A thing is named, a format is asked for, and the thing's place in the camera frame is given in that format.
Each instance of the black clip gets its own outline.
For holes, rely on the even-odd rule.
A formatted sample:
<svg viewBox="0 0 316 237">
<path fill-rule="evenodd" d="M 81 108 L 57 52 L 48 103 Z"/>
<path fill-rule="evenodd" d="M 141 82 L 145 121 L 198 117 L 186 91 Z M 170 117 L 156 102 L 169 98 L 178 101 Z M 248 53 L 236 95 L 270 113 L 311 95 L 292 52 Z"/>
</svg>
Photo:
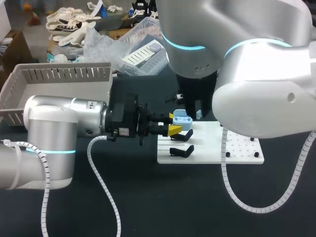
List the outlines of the black clip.
<svg viewBox="0 0 316 237">
<path fill-rule="evenodd" d="M 171 135 L 170 138 L 177 140 L 177 141 L 181 141 L 181 142 L 187 142 L 193 135 L 193 129 L 190 129 L 186 135 L 181 135 L 181 134 L 174 134 Z"/>
<path fill-rule="evenodd" d="M 193 151 L 194 151 L 194 145 L 190 145 L 190 147 L 186 151 L 183 151 L 177 148 L 170 148 L 170 154 L 172 157 L 188 158 L 192 154 Z"/>
</svg>

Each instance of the cardboard box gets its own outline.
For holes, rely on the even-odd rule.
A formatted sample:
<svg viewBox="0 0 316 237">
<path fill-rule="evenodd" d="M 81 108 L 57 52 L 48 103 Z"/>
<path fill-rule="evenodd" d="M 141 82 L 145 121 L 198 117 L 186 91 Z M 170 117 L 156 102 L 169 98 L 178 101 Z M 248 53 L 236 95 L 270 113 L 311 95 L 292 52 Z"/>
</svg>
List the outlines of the cardboard box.
<svg viewBox="0 0 316 237">
<path fill-rule="evenodd" d="M 0 71 L 0 90 L 17 64 L 32 63 L 30 49 L 21 31 L 11 30 L 6 38 L 13 38 L 13 40 L 0 56 L 0 65 L 3 67 L 3 71 Z"/>
<path fill-rule="evenodd" d="M 54 36 L 52 36 L 52 37 L 50 38 L 50 40 L 48 41 L 47 52 L 48 52 L 49 54 L 51 54 L 51 50 L 52 50 L 52 48 L 53 48 L 54 46 L 58 46 L 58 42 L 54 41 L 53 38 L 54 38 Z"/>
<path fill-rule="evenodd" d="M 118 29 L 115 31 L 109 31 L 109 37 L 118 40 L 121 38 L 123 35 L 125 35 L 127 32 L 129 32 L 130 29 Z"/>
</svg>

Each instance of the orange object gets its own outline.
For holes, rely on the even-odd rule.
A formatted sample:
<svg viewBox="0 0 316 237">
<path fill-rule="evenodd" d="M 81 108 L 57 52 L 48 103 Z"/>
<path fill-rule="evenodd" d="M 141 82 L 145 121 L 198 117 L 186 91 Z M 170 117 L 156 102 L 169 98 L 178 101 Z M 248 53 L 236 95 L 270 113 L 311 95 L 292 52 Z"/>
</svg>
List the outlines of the orange object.
<svg viewBox="0 0 316 237">
<path fill-rule="evenodd" d="M 35 26 L 40 24 L 40 18 L 35 12 L 33 12 L 33 8 L 30 4 L 23 4 L 22 11 L 24 17 L 27 19 L 28 25 Z"/>
</svg>

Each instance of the blue part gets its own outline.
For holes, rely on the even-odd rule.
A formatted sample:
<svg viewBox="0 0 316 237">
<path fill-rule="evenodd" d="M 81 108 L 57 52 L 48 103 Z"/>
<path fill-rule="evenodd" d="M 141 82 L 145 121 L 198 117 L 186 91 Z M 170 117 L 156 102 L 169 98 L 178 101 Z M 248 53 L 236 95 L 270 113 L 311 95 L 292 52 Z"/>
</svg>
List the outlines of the blue part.
<svg viewBox="0 0 316 237">
<path fill-rule="evenodd" d="M 34 152 L 32 149 L 30 148 L 27 148 L 26 149 L 28 152 Z M 40 151 L 44 154 L 73 154 L 73 153 L 76 153 L 76 151 Z"/>
<path fill-rule="evenodd" d="M 162 34 L 162 36 L 163 36 L 164 40 L 165 40 L 168 44 L 170 44 L 170 45 L 173 46 L 173 47 L 179 48 L 179 49 L 183 49 L 183 50 L 201 50 L 201 49 L 205 49 L 205 47 L 203 47 L 203 46 L 191 46 L 191 47 L 188 47 L 188 46 L 177 45 L 177 44 L 171 42 L 170 40 L 168 40 L 168 39 L 164 36 L 164 34 Z"/>
<path fill-rule="evenodd" d="M 134 10 L 133 9 L 130 9 L 130 11 L 128 12 L 128 17 L 131 17 L 134 13 Z"/>
<path fill-rule="evenodd" d="M 47 61 L 50 62 L 51 59 L 52 59 L 52 60 L 55 60 L 55 59 L 54 59 L 54 56 L 51 55 L 50 53 L 48 53 L 48 54 L 47 54 Z"/>
<path fill-rule="evenodd" d="M 189 117 L 187 115 L 186 110 L 181 110 L 181 109 L 177 109 L 177 110 L 173 111 L 173 116 L 174 117 Z"/>
<path fill-rule="evenodd" d="M 202 117 L 203 117 L 202 111 L 201 110 L 197 111 L 197 120 L 200 120 Z"/>
<path fill-rule="evenodd" d="M 182 131 L 189 131 L 192 128 L 192 122 L 191 117 L 174 117 L 172 124 L 182 126 Z"/>
<path fill-rule="evenodd" d="M 243 42 L 237 43 L 235 44 L 233 47 L 231 47 L 227 53 L 225 54 L 224 57 L 227 56 L 227 54 L 229 54 L 231 51 L 233 51 L 235 48 L 238 48 L 239 46 L 245 45 L 245 44 L 250 44 L 250 43 L 274 43 L 274 44 L 278 44 L 284 47 L 292 47 L 291 45 L 289 45 L 288 43 L 276 40 L 276 39 L 248 39 L 245 40 Z"/>
<path fill-rule="evenodd" d="M 99 13 L 100 13 L 101 18 L 108 16 L 108 13 L 103 5 L 100 7 Z"/>
</svg>

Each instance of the plastic bag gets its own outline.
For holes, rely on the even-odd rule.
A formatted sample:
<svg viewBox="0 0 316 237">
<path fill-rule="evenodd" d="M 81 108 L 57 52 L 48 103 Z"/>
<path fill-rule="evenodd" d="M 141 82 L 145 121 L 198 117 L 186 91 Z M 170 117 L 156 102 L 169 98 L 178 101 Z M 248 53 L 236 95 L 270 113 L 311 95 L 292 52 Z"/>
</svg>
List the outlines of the plastic bag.
<svg viewBox="0 0 316 237">
<path fill-rule="evenodd" d="M 54 46 L 51 50 L 51 54 L 53 56 L 64 54 L 69 60 L 76 60 L 80 56 L 83 56 L 83 48 Z"/>
<path fill-rule="evenodd" d="M 84 38 L 83 54 L 86 62 L 111 62 L 113 69 L 118 70 L 123 64 L 121 59 L 130 53 L 133 46 L 102 36 L 95 29 L 88 28 Z"/>
</svg>

